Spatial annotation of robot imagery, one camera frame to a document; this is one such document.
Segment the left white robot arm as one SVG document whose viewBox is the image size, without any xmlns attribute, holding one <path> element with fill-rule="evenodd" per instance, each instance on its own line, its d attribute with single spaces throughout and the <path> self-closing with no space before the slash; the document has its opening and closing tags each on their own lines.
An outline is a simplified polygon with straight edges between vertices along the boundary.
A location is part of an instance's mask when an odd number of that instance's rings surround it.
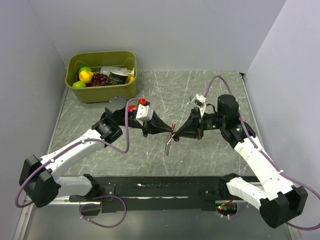
<svg viewBox="0 0 320 240">
<path fill-rule="evenodd" d="M 77 161 L 109 147 L 121 154 L 130 148 L 129 128 L 141 129 L 143 136 L 170 133 L 173 127 L 163 122 L 144 98 L 126 100 L 122 96 L 112 98 L 100 119 L 79 138 L 66 146 L 37 158 L 31 155 L 24 160 L 19 178 L 20 189 L 15 197 L 25 192 L 31 203 L 42 208 L 57 197 L 80 195 L 87 201 L 99 195 L 98 185 L 89 175 L 63 178 L 63 174 Z"/>
</svg>

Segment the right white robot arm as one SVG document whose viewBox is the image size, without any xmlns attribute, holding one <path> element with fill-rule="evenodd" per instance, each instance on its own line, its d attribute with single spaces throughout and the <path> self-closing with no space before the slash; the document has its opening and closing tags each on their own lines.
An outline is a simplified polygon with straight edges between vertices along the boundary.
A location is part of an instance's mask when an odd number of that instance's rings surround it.
<svg viewBox="0 0 320 240">
<path fill-rule="evenodd" d="M 261 187 L 245 181 L 235 173 L 219 180 L 218 193 L 223 199 L 238 197 L 254 206 L 265 223 L 271 228 L 292 220 L 302 214 L 308 193 L 302 186 L 281 175 L 267 159 L 258 137 L 252 128 L 243 121 L 239 113 L 239 104 L 230 94 L 220 95 L 213 113 L 206 113 L 206 98 L 203 95 L 191 95 L 195 103 L 187 121 L 175 133 L 174 140 L 192 138 L 200 140 L 204 131 L 219 130 L 223 139 L 245 160 L 254 172 Z"/>
</svg>

